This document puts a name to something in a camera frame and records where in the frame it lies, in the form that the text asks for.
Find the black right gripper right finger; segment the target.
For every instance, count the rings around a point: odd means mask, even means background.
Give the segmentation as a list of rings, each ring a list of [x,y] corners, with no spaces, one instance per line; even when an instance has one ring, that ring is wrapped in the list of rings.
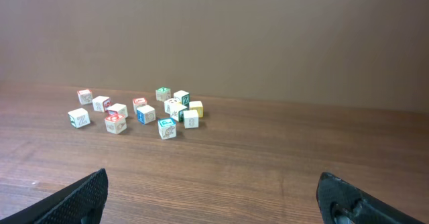
[[[330,172],[320,175],[316,200],[325,223],[422,224]]]

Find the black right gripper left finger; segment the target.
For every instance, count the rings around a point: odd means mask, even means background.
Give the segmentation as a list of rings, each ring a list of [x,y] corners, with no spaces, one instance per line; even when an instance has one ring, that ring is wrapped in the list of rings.
[[[109,181],[100,170],[1,220],[3,224],[99,224]]]

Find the blue H wooden block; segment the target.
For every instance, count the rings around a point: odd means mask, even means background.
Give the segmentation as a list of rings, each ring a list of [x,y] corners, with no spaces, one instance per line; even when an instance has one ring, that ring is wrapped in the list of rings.
[[[156,120],[156,110],[150,105],[138,107],[136,113],[137,120],[144,125]]]

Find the green Z wooden block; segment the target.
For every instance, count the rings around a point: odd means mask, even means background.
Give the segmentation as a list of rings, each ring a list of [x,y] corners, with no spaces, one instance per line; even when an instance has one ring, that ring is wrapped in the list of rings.
[[[68,116],[70,119],[70,124],[75,128],[80,128],[90,124],[88,111],[83,108],[69,111]]]

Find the wooden block red side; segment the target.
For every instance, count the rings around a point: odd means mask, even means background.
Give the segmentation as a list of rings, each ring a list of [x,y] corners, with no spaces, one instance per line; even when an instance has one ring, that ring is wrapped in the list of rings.
[[[120,115],[124,115],[125,117],[128,117],[127,106],[120,103],[115,103],[114,105],[111,105],[110,107],[108,107],[107,113],[109,115],[120,114]]]

